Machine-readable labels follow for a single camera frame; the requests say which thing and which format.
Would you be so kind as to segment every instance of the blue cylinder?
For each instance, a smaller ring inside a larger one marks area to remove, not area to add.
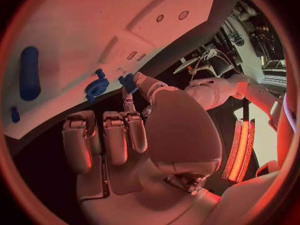
[[[34,46],[25,48],[21,54],[19,90],[25,101],[34,100],[41,93],[39,51]]]

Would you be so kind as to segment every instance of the glowing heater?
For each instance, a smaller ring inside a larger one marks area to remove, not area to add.
[[[235,131],[226,167],[221,176],[235,183],[243,181],[253,149],[255,120],[235,123]]]

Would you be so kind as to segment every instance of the blue object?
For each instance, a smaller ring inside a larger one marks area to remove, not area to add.
[[[98,76],[98,80],[91,82],[85,89],[85,97],[90,102],[94,102],[95,97],[103,94],[110,84],[110,82],[105,78],[105,74],[102,69],[98,69],[95,73]]]
[[[20,61],[19,91],[21,99],[31,101],[41,93],[39,77],[39,51],[29,46],[22,51]]]
[[[139,89],[134,83],[134,75],[132,73],[129,73],[126,77],[120,76],[118,80],[128,94],[133,94]]]
[[[11,120],[15,124],[20,121],[20,114],[16,107],[11,108]]]

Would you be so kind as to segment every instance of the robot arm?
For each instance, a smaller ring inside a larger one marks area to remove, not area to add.
[[[230,96],[247,98],[268,115],[270,126],[277,130],[281,100],[248,76],[235,74],[229,79],[214,77],[193,80],[185,91],[205,110],[222,105]]]

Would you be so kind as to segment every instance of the small hole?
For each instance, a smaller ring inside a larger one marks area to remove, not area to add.
[[[179,14],[179,20],[185,19],[189,15],[189,11],[183,11],[182,13]]]
[[[129,54],[129,56],[127,57],[128,60],[132,59],[138,52],[137,51],[133,51]]]
[[[145,57],[146,56],[146,54],[144,53],[144,54],[142,54],[137,60],[138,61],[141,61],[142,59],[143,59],[143,57]]]
[[[157,18],[156,18],[156,21],[159,23],[161,22],[162,20],[164,19],[164,15],[159,15]]]

